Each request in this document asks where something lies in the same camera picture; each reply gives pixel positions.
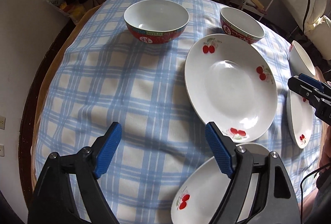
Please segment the large cherry plate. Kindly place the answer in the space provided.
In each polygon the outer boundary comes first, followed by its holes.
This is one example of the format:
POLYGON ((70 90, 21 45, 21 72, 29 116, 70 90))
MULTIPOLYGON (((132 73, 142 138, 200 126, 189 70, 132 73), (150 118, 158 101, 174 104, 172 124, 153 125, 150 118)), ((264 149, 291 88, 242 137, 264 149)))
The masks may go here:
POLYGON ((277 110, 273 73, 250 44, 225 34, 194 43, 185 61, 189 100, 207 124, 235 143, 252 142, 271 126, 277 110))

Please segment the large red bowl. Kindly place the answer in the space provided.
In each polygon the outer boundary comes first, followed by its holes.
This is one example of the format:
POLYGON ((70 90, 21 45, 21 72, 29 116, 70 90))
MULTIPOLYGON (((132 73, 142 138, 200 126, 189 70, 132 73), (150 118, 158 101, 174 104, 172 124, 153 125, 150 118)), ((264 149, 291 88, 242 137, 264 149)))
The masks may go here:
POLYGON ((124 12, 129 32, 141 42, 154 45, 178 38, 189 20, 188 11, 169 0, 143 0, 132 4, 124 12))

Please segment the small red-rimmed bowl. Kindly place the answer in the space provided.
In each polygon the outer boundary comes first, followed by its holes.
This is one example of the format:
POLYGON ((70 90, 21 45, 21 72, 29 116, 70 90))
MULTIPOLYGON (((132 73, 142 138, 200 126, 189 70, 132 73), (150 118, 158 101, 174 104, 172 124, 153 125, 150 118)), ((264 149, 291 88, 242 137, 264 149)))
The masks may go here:
POLYGON ((303 73, 313 78, 316 74, 309 55, 297 41, 292 41, 289 48, 289 65, 294 75, 303 73))

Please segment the blue plaid tablecloth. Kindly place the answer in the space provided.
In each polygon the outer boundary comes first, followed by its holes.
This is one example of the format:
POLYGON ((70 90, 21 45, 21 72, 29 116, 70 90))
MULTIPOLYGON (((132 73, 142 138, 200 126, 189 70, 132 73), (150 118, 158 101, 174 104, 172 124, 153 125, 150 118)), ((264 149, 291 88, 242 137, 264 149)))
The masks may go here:
POLYGON ((184 65, 196 41, 220 31, 222 6, 170 0, 187 9, 188 25, 177 39, 148 45, 124 22, 139 1, 107 0, 44 79, 33 174, 51 152, 74 154, 119 122, 120 145, 99 179, 109 206, 120 223, 171 223, 174 196, 212 155, 187 96, 184 65))

